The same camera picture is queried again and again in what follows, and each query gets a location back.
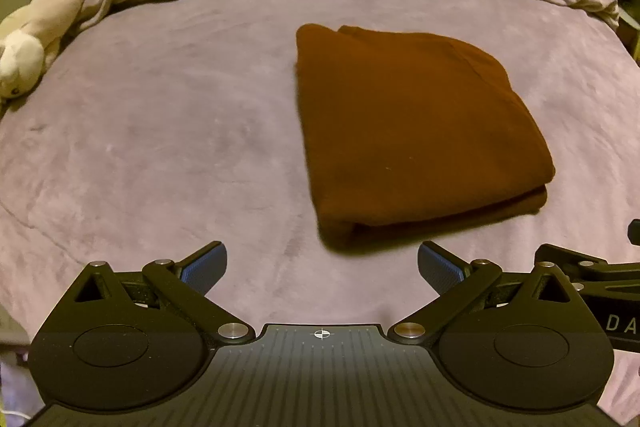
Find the folded sweatshirt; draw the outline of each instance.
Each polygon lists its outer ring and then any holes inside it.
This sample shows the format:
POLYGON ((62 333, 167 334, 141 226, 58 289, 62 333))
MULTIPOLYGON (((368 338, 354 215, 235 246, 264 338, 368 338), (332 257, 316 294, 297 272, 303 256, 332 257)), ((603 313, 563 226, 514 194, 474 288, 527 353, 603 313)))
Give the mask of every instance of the folded sweatshirt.
POLYGON ((298 108, 324 237, 358 226, 450 229, 536 212, 555 169, 505 69, 433 34, 308 24, 297 32, 298 108))

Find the crosshair symbol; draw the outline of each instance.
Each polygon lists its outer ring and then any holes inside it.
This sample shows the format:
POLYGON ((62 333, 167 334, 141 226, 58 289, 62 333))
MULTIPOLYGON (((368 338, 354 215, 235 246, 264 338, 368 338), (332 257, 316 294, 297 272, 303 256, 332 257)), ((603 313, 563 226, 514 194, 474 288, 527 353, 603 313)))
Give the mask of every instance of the crosshair symbol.
POLYGON ((329 335, 334 335, 335 333, 329 333, 329 331, 327 330, 318 330, 315 331, 314 333, 311 333, 313 336, 317 337, 320 340, 325 340, 326 338, 329 337, 329 335))

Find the white cable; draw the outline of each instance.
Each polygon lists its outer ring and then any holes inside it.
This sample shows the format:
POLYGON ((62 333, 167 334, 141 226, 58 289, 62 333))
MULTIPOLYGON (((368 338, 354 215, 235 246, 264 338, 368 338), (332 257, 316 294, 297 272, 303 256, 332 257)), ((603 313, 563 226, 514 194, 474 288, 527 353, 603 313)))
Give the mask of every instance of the white cable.
POLYGON ((9 416, 19 416, 21 418, 24 418, 25 420, 31 419, 31 416, 20 411, 5 411, 4 409, 0 409, 0 413, 7 414, 9 416))

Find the folded brown garment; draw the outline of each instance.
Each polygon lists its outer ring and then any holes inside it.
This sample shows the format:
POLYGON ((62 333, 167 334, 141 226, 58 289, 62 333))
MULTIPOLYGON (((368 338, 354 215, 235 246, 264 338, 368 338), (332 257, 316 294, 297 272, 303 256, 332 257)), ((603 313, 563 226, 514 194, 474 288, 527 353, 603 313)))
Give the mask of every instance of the folded brown garment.
POLYGON ((450 228, 532 213, 555 169, 538 126, 484 51, 433 34, 308 24, 298 107, 325 238, 358 225, 450 228))

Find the metal rivet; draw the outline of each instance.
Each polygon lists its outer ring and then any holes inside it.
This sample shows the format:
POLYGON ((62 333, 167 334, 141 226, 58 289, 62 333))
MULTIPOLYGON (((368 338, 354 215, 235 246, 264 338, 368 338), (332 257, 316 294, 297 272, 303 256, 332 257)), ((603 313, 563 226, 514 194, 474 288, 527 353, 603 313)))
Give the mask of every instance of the metal rivet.
POLYGON ((218 334, 226 339, 239 339, 249 332, 249 328, 244 324, 229 322, 218 328, 218 334))
POLYGON ((424 327, 415 322, 403 322, 394 328, 396 335, 406 339, 417 339, 424 335, 424 327))

